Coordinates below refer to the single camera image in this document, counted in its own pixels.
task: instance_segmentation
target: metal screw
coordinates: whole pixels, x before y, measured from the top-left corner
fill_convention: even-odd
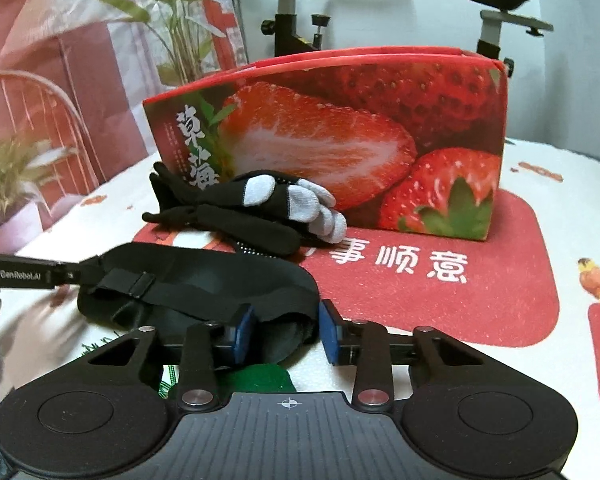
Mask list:
[[[205,406],[214,400],[211,392],[206,390],[189,390],[182,394],[182,402],[189,406]]]
[[[358,394],[358,400],[366,406],[382,406],[389,402],[389,394],[382,390],[363,390]]]

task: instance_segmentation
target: glove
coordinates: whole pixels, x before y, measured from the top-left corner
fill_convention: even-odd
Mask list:
[[[290,256],[302,236],[314,234],[339,243],[347,224],[332,207],[329,191],[291,175],[256,171],[204,190],[187,184],[163,163],[150,175],[160,213],[144,213],[146,222],[172,229],[193,227],[228,235],[234,248],[246,253]]]

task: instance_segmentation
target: black strap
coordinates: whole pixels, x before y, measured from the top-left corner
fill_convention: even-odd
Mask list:
[[[150,272],[111,269],[95,288],[170,308],[204,321],[229,322],[240,307],[232,298],[212,294],[193,285],[158,282]]]

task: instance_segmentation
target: printed plant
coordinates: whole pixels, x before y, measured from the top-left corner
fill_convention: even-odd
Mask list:
[[[157,65],[163,84],[180,86],[200,79],[202,63],[213,50],[213,36],[225,34],[196,15],[203,0],[100,0],[128,14],[130,22],[144,23],[158,39],[168,61]]]
[[[25,202],[43,202],[41,188],[58,179],[53,164],[75,153],[51,148],[48,140],[33,142],[26,135],[0,141],[0,216]]]
[[[118,332],[114,332],[117,337],[120,337],[122,334]],[[93,352],[95,349],[99,348],[100,345],[106,345],[107,343],[111,343],[113,338],[103,337],[100,339],[98,343],[91,343],[90,345],[82,344],[82,355],[87,355],[90,352]],[[165,367],[167,374],[169,375],[168,380],[160,381],[160,386],[158,387],[158,394],[166,399],[169,395],[169,391],[176,385],[178,382],[178,367],[174,365],[168,365]]]

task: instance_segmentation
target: red cardboard box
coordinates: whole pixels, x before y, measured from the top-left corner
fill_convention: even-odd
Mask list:
[[[278,170],[350,225],[486,238],[507,108],[503,64],[446,47],[264,60],[144,102],[162,160],[204,188]]]

